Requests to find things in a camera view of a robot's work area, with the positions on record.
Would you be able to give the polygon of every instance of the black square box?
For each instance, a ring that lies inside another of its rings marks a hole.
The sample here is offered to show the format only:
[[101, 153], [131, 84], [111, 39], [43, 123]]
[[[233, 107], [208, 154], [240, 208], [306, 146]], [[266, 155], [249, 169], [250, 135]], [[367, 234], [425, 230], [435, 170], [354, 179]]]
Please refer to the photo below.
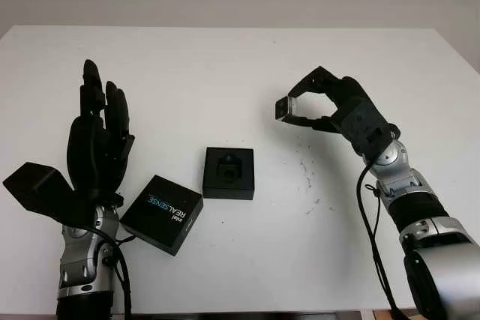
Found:
[[252, 200], [254, 183], [253, 149], [207, 148], [203, 171], [205, 198]]
[[155, 175], [121, 223], [138, 238], [175, 255], [202, 207], [201, 194]]

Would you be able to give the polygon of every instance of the robotic arm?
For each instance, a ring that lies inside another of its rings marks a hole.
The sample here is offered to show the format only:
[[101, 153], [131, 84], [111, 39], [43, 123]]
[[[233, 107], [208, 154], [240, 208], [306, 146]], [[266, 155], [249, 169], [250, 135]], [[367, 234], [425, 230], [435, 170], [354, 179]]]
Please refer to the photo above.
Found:
[[[308, 91], [325, 93], [337, 111], [320, 119], [297, 116], [296, 98]], [[387, 123], [353, 78], [338, 79], [318, 67], [275, 104], [275, 117], [340, 133], [363, 157], [400, 232], [409, 287], [423, 316], [480, 319], [480, 247], [447, 214], [422, 174], [410, 167], [399, 129]]]
[[125, 318], [130, 318], [129, 279], [115, 242], [123, 198], [116, 193], [134, 136], [128, 131], [125, 95], [112, 82], [104, 94], [97, 66], [85, 61], [80, 116], [70, 128], [67, 167], [74, 190], [50, 166], [25, 163], [4, 181], [24, 208], [64, 224], [60, 260], [59, 320], [111, 319], [113, 274], [120, 261]]

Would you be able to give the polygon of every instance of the wire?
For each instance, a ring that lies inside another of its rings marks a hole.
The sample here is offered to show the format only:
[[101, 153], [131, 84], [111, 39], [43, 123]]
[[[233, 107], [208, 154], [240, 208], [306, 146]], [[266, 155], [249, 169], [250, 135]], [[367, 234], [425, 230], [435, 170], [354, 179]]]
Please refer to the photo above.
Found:
[[385, 273], [385, 268], [383, 267], [382, 258], [380, 256], [377, 243], [375, 241], [375, 234], [372, 232], [370, 223], [368, 222], [367, 214], [365, 213], [365, 209], [363, 207], [362, 182], [365, 179], [366, 174], [371, 169], [373, 164], [374, 162], [367, 164], [366, 167], [360, 173], [360, 176], [358, 177], [357, 186], [356, 186], [357, 202], [359, 206], [358, 209], [360, 210], [361, 218], [363, 219], [363, 223], [365, 225], [365, 228], [367, 229], [368, 239], [370, 240], [370, 245], [372, 246], [372, 256], [373, 256], [373, 262], [375, 264], [375, 268], [377, 272], [376, 274], [378, 275], [380, 285], [382, 286], [382, 289], [385, 292], [385, 296], [387, 297], [387, 300], [391, 307], [391, 311], [390, 311], [391, 317], [394, 320], [404, 320], [404, 319], [407, 320], [408, 318], [400, 311], [400, 309], [398, 309], [397, 304], [395, 303], [392, 290], [390, 289], [389, 279], [387, 278], [387, 275]]
[[378, 203], [376, 204], [376, 218], [375, 218], [375, 226], [373, 228], [373, 236], [377, 235], [377, 229], [378, 229], [378, 222], [380, 220], [380, 191], [378, 191], [377, 188], [375, 188], [373, 185], [366, 184], [365, 187], [369, 189], [376, 197]]
[[115, 266], [115, 272], [117, 273], [118, 280], [120, 281], [121, 288], [123, 289], [123, 296], [124, 296], [124, 319], [125, 320], [132, 320], [132, 300], [131, 300], [131, 291], [130, 291], [130, 277], [128, 276], [128, 268], [127, 262], [125, 261], [125, 257], [123, 256], [122, 251], [120, 250], [120, 246], [116, 243], [116, 240], [111, 238], [107, 233], [102, 232], [96, 228], [91, 226], [71, 226], [76, 227], [78, 229], [84, 229], [89, 232], [93, 232], [98, 236], [101, 236], [108, 244], [113, 247], [114, 253], [116, 257], [118, 257], [118, 261], [120, 262], [120, 268], [122, 269], [121, 272], [123, 273], [123, 278], [120, 277], [119, 270], [117, 266]]
[[120, 246], [124, 243], [128, 243], [129, 241], [135, 240], [136, 238], [137, 237], [135, 235], [131, 235], [131, 236], [126, 237], [125, 239], [115, 239], [115, 241]]

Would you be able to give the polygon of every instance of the black arm segment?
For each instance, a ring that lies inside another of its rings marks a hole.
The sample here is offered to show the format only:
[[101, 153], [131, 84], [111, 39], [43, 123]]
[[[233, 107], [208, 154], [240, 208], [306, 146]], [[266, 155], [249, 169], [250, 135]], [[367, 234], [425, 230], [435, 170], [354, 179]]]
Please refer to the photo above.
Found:
[[449, 215], [434, 194], [424, 192], [403, 195], [391, 203], [388, 209], [399, 232], [415, 221]]
[[92, 292], [88, 295], [59, 298], [58, 320], [110, 320], [113, 292]]

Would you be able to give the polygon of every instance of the white tabletop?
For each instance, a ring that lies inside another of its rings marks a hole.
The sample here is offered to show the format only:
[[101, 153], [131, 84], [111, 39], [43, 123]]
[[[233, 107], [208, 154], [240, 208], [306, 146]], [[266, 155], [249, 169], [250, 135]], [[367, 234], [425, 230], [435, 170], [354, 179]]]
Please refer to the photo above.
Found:
[[[318, 65], [364, 86], [402, 130], [410, 163], [480, 240], [480, 77], [435, 31], [13, 27], [0, 40], [1, 179], [27, 160], [67, 178], [86, 58], [130, 108], [121, 214], [153, 174], [201, 192], [207, 146], [254, 149], [253, 201], [205, 199], [176, 257], [123, 246], [135, 313], [386, 307], [354, 194], [362, 160], [339, 135], [274, 120], [275, 101]], [[310, 115], [334, 109], [323, 96], [302, 101]], [[0, 313], [54, 313], [60, 225], [3, 187], [0, 197]], [[373, 218], [376, 201], [365, 192], [364, 202]], [[377, 240], [398, 304], [412, 306], [384, 209]]]

